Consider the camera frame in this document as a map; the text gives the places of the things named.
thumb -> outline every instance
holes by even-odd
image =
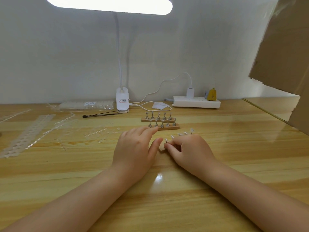
[[[173,145],[169,143],[165,143],[164,147],[168,150],[168,152],[171,154],[173,159],[177,162],[177,159],[180,156],[180,151],[178,151]]]
[[[157,138],[156,140],[152,142],[148,150],[148,155],[151,160],[154,159],[155,155],[157,154],[162,141],[163,141],[163,138]]]

power outlet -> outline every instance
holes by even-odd
[[[174,96],[173,107],[199,107],[199,108],[220,108],[221,102],[208,101],[204,97],[186,98],[184,96]]]

yellow figurine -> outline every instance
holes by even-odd
[[[208,101],[217,101],[217,92],[216,92],[215,88],[209,90],[207,100]]]

left hand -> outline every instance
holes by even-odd
[[[158,127],[140,127],[123,132],[114,151],[111,169],[121,180],[131,185],[138,182],[152,166],[163,138],[157,138],[149,147]]]

forearm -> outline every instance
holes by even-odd
[[[309,231],[309,205],[217,163],[203,179],[263,231]]]
[[[4,231],[86,232],[128,188],[114,172],[106,170]]]

